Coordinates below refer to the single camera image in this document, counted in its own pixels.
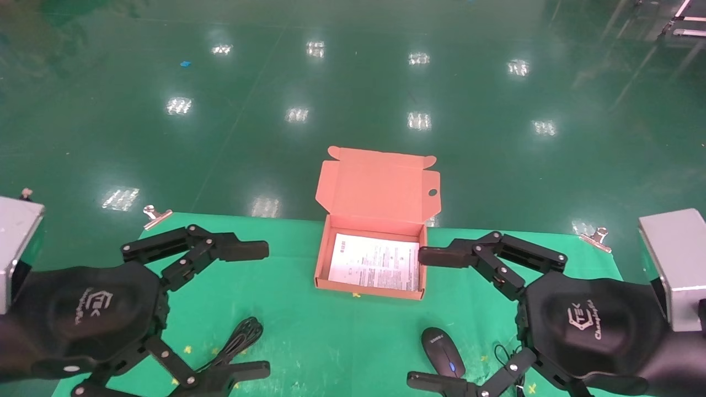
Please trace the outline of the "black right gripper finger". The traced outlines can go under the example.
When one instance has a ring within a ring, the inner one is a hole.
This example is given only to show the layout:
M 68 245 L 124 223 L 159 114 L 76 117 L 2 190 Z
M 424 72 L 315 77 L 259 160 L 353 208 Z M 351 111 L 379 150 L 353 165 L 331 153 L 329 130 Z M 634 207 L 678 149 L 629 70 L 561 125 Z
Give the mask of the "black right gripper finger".
M 452 378 L 422 372 L 408 373 L 408 386 L 427 390 L 443 396 L 500 396 L 526 374 L 530 367 L 552 365 L 557 376 L 563 380 L 564 388 L 572 396 L 590 396 L 582 378 L 590 373 L 593 357 L 585 353 L 569 355 L 543 354 L 538 349 L 524 348 L 507 364 L 493 374 L 484 384 L 478 385 L 462 378 Z
M 418 253 L 424 266 L 472 268 L 510 301 L 523 300 L 525 280 L 505 262 L 543 275 L 563 273 L 567 255 L 526 240 L 492 231 L 479 239 L 454 239 L 447 247 L 422 246 Z

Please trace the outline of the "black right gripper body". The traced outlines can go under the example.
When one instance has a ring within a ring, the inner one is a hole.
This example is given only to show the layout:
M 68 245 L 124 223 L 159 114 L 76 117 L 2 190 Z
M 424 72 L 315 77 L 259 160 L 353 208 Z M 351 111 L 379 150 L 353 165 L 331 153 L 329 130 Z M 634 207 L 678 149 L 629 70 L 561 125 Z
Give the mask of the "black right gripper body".
M 529 284 L 518 334 L 549 381 L 634 378 L 671 328 L 650 286 L 546 274 Z

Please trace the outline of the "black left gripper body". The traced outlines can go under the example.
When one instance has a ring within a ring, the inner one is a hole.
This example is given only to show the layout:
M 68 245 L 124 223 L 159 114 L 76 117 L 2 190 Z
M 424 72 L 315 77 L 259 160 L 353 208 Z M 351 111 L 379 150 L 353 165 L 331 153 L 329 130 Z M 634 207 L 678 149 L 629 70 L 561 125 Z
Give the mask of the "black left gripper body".
M 31 271 L 2 315 L 2 381 L 122 375 L 148 356 L 168 312 L 159 277 L 136 262 Z

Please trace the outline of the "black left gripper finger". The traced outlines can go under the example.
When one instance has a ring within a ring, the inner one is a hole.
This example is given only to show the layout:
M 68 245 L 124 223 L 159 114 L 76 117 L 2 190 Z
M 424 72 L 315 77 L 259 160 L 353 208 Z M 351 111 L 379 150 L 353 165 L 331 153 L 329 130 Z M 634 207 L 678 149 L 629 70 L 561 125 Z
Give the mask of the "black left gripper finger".
M 261 360 L 240 364 L 212 366 L 195 372 L 160 337 L 152 336 L 144 349 L 179 382 L 170 396 L 228 396 L 237 383 L 265 379 L 270 376 L 270 362 Z M 72 390 L 73 396 L 134 396 L 122 390 L 108 388 L 114 371 L 96 369 Z
M 241 241 L 234 232 L 209 232 L 190 224 L 124 244 L 125 263 L 143 265 L 179 254 L 161 273 L 161 289 L 176 292 L 214 261 L 255 261 L 269 256 L 267 241 Z

